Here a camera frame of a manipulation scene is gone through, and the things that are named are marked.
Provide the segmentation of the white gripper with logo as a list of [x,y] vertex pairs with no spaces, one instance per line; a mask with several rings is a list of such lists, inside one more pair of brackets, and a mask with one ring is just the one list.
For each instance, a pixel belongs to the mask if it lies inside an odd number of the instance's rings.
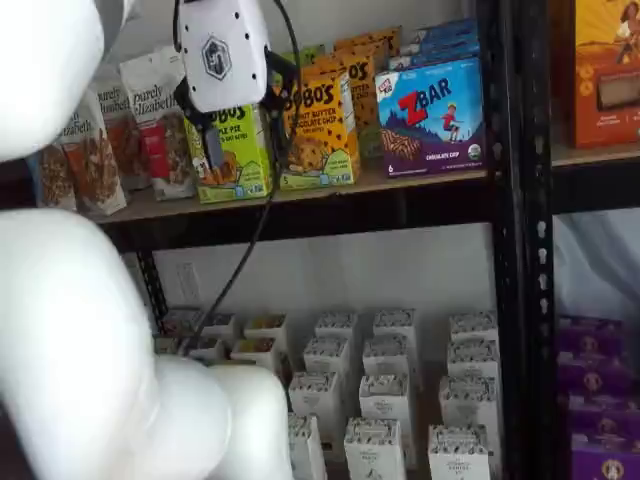
[[224,154],[211,112],[261,101],[271,119],[281,116],[292,101],[296,65],[269,48],[258,1],[184,1],[178,24],[186,78],[174,98],[213,169]]

